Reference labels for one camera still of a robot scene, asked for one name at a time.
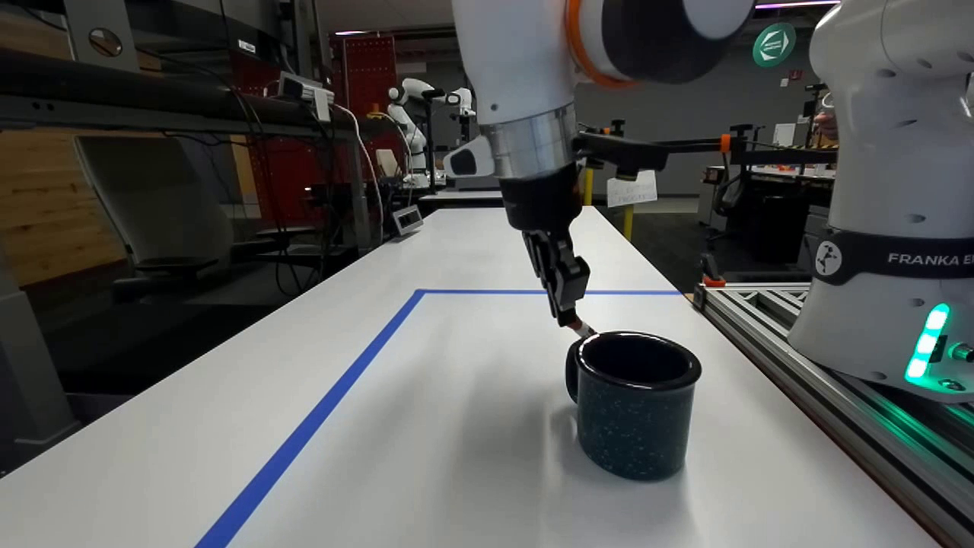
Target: metal rail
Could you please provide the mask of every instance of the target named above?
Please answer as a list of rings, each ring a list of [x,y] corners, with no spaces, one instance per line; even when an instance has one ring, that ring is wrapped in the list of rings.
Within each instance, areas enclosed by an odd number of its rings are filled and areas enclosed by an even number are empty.
[[[974,408],[834,375],[788,346],[807,283],[696,290],[702,310],[782,392],[944,545],[974,545]]]

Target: black mug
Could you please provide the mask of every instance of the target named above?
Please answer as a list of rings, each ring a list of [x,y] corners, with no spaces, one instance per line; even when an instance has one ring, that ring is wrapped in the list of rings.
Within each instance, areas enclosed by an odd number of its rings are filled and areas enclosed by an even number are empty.
[[[604,331],[573,345],[565,384],[577,444],[613,476],[660,480],[682,469],[699,359],[654,335]]]

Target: white table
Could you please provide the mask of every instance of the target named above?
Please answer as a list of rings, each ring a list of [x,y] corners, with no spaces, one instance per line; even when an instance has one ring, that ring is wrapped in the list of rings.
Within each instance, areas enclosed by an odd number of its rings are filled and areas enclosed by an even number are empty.
[[[460,193],[460,188],[443,188],[434,194],[419,198],[427,211],[437,206],[498,206],[503,194],[498,188],[485,188],[485,193]]]
[[[8,476],[0,545],[935,545],[606,221],[576,242],[595,327],[702,359],[682,476],[577,451],[520,237],[444,211]]]

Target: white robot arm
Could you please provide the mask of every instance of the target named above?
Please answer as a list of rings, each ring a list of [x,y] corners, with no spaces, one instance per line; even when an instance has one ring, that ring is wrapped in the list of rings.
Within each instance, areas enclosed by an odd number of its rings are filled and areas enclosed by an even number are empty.
[[[974,2],[845,0],[814,41],[840,167],[793,345],[844,375],[974,398]]]
[[[755,0],[454,0],[485,137],[448,155],[451,174],[496,174],[551,313],[581,328],[587,265],[573,254],[576,66],[599,87],[685,82],[725,54]]]
[[[398,137],[405,145],[405,187],[409,188],[428,188],[428,159],[427,159],[427,135],[419,126],[409,115],[409,102],[432,102],[443,97],[443,91],[422,80],[402,80],[398,90],[389,90],[389,107],[386,120],[398,129]]]
[[[448,95],[448,102],[458,104],[458,115],[460,120],[478,120],[476,91],[473,90],[454,90],[454,95]]]

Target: blue line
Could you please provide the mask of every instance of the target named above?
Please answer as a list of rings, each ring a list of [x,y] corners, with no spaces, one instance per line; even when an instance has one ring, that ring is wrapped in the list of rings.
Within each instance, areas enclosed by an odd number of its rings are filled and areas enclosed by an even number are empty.
[[[319,426],[333,418],[342,398],[355,388],[355,382],[368,371],[375,358],[389,345],[389,338],[402,328],[402,322],[416,310],[422,296],[544,296],[541,290],[416,290],[395,316],[371,338],[371,345],[360,353],[360,359],[335,382],[335,388],[313,404],[313,411],[299,423],[299,429],[273,451],[273,456],[254,476],[254,480],[237,494],[237,499],[219,516],[219,522],[204,532],[198,548],[221,548],[227,545],[254,513],[267,499],[273,483],[286,476],[286,469],[299,460],[308,442],[319,433]],[[669,300],[679,296],[674,290],[590,290],[596,300]]]
[[[531,296],[531,300],[539,300],[544,296],[541,290],[422,290],[427,296],[507,296],[507,300],[518,300],[518,296]],[[595,296],[595,300],[669,300],[669,296],[682,296],[676,290],[587,290],[586,296]]]
[[[266,502],[280,476],[294,463],[305,444],[316,437],[316,429],[333,418],[342,398],[355,388],[375,358],[386,346],[386,342],[402,328],[409,313],[422,302],[422,294],[415,294],[398,313],[385,327],[378,338],[360,353],[360,359],[338,377],[338,384],[313,404],[313,411],[299,423],[299,429],[276,449],[276,454],[259,469],[259,476],[241,490],[241,498],[219,516],[219,522],[208,530],[198,548],[221,548],[227,545],[249,516]]]

